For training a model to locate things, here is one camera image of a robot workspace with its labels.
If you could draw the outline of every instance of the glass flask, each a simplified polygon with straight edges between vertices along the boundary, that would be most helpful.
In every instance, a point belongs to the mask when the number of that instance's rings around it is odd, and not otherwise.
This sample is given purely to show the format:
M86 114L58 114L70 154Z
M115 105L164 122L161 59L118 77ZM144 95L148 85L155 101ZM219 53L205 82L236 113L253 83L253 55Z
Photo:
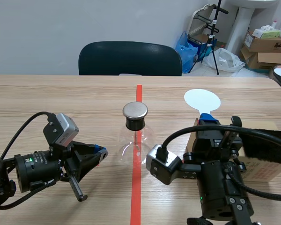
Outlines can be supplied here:
M126 125L118 135L120 161L125 165L146 165L146 156L155 145L153 130L145 123L147 106L142 102L130 102L123 108Z

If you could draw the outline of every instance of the black brush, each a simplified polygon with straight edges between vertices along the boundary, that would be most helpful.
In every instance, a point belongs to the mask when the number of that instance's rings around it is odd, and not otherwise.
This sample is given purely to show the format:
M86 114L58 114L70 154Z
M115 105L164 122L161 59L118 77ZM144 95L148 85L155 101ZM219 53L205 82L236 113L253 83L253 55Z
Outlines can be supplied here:
M276 136L281 139L281 131L256 129L258 131ZM281 163L281 147L272 142L239 134L243 140L244 153L248 158L257 158L259 160Z

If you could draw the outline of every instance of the black pole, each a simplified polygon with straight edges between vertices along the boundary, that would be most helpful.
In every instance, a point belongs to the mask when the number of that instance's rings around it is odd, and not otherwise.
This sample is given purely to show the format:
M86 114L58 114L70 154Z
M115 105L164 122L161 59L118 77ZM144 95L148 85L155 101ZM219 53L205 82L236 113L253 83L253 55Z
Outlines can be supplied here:
M216 8L216 12L215 12L214 20L212 21L213 23L212 23L212 27L211 27L211 32L210 32L210 35L209 35L209 38L208 38L206 47L204 48L204 50L203 50L203 52L202 52L202 54L204 54L204 56L203 56L202 61L201 61L201 62L203 62L203 59L204 59L204 57L205 57L207 48L208 48L209 46L211 46L211 51L212 51L212 54L213 54L213 57L214 57L214 64L215 64L216 72L217 72L218 75L219 75L220 73L219 73L219 70L218 70L218 68L217 68L217 64L216 64L216 60L215 60L215 56L214 56L214 46L213 46L214 41L213 41L213 43L212 43L212 40L214 39L214 29L215 29L217 17L218 17L219 11L220 11L221 3L222 3L222 0L219 0L218 5L215 7L215 8ZM194 65L192 66L191 70L194 68L194 66L196 65L196 63L197 63L197 61L195 61L195 63L194 63Z

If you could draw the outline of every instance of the brown cardboard box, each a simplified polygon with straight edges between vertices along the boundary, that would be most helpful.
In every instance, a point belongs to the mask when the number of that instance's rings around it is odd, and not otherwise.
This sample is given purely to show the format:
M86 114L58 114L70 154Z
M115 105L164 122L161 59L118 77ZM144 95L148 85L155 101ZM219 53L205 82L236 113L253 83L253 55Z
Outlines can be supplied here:
M231 124L230 120L219 120L221 124ZM252 121L252 120L242 120L244 128L254 128L254 129L267 129L267 130L278 130L275 123L269 121ZM188 140L186 150L191 152L192 145L196 139L196 134L191 133L191 136ZM241 162L245 163L247 167L247 172L242 174L245 181L262 181L268 182L272 180L275 176L281 173L281 164L270 163L266 161L260 161L256 158L247 158L244 154L243 148L239 150L238 159Z
M281 53L281 37L259 39L247 32L244 45L253 53Z
M268 73L276 64L281 64L281 53L250 52L246 47L241 49L246 66L256 72Z

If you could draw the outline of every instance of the black chair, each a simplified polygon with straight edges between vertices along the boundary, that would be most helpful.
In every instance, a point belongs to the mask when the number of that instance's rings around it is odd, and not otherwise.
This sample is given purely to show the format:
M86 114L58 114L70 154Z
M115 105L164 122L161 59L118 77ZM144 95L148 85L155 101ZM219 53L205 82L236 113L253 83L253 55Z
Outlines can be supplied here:
M102 41L85 46L79 55L79 75L138 74L181 76L175 49L142 42Z

